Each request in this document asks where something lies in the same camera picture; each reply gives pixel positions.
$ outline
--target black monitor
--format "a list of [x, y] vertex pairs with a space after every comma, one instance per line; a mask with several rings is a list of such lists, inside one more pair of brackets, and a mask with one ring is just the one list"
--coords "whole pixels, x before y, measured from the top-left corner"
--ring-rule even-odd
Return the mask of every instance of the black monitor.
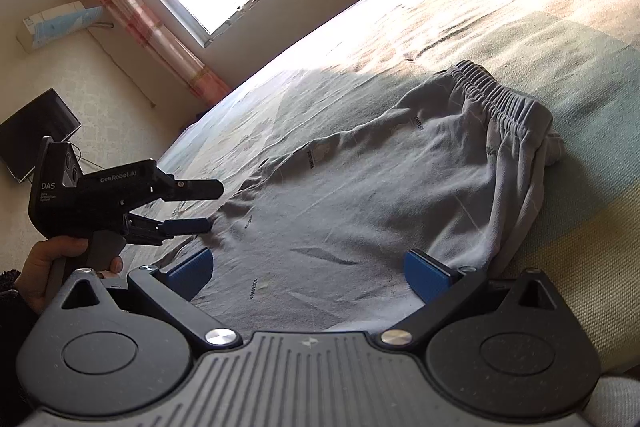
[[36, 165], [42, 137], [65, 141], [81, 125], [59, 95], [49, 89], [0, 124], [0, 158], [21, 183]]

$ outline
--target pink curtain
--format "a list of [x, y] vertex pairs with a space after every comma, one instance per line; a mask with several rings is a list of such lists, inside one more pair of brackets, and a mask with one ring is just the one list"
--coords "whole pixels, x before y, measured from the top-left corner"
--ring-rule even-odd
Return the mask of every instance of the pink curtain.
[[231, 89], [193, 55], [141, 0], [98, 0], [138, 44], [210, 107]]

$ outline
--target gray sweatpants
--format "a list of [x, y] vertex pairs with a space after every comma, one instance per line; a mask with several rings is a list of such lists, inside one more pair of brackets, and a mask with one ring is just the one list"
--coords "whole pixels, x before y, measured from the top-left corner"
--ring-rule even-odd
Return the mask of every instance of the gray sweatpants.
[[403, 254], [510, 261], [564, 147], [551, 113], [462, 62], [384, 114], [270, 158], [214, 214], [196, 304], [256, 329], [379, 331], [421, 306]]

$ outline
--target bedsheet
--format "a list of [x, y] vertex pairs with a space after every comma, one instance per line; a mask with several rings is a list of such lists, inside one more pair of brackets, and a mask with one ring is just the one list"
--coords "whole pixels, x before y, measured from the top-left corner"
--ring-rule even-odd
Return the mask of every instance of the bedsheet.
[[[158, 201], [142, 213], [212, 216], [267, 158], [366, 123], [429, 74], [469, 59], [544, 103], [566, 147], [505, 275], [544, 269], [603, 367], [630, 365], [640, 356], [639, 20], [640, 0], [362, 0], [242, 84], [162, 157], [176, 177], [220, 179], [220, 201]], [[176, 238], [129, 246], [123, 257], [129, 268], [165, 263], [215, 243]], [[215, 284], [214, 274], [194, 299], [212, 315]]]

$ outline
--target sleeve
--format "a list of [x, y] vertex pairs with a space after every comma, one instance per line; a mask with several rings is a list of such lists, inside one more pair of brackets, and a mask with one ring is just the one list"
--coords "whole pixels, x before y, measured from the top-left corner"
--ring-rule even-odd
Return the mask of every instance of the sleeve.
[[0, 274], [0, 426], [13, 427], [31, 412], [15, 374], [15, 359], [38, 316], [14, 289], [20, 272]]

